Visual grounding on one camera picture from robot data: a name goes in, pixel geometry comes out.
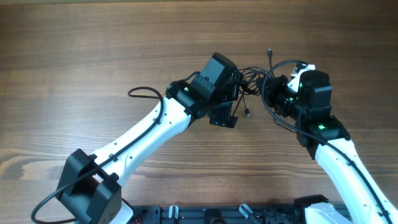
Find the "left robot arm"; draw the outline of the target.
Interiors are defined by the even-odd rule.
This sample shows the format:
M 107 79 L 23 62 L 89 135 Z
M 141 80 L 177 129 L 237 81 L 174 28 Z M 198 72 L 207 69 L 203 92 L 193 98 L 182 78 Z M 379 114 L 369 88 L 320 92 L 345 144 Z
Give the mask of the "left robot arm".
M 122 199 L 130 176 L 163 143 L 209 116 L 213 125 L 233 128 L 231 104 L 238 97 L 241 74 L 227 57 L 215 52 L 203 70 L 172 82 L 157 106 L 112 143 L 87 155 L 68 156 L 57 186 L 57 200 L 75 223 L 131 223 L 134 212 Z

